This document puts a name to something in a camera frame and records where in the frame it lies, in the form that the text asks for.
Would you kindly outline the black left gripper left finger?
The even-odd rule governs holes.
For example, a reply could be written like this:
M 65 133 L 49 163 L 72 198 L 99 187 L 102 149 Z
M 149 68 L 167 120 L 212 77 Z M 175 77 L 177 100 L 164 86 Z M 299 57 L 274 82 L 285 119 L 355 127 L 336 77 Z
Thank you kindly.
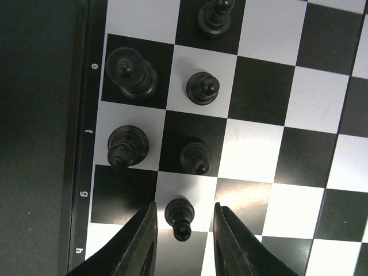
M 67 274 L 154 275 L 157 241 L 157 205 L 151 202 L 139 209 L 99 251 Z

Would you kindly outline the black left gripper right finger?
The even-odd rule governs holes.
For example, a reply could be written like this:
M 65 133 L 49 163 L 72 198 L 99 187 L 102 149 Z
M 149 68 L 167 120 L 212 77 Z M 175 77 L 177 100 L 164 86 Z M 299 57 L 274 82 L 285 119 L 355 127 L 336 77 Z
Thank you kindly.
M 274 256 L 227 206 L 214 205 L 214 262 L 217 275 L 296 275 Z

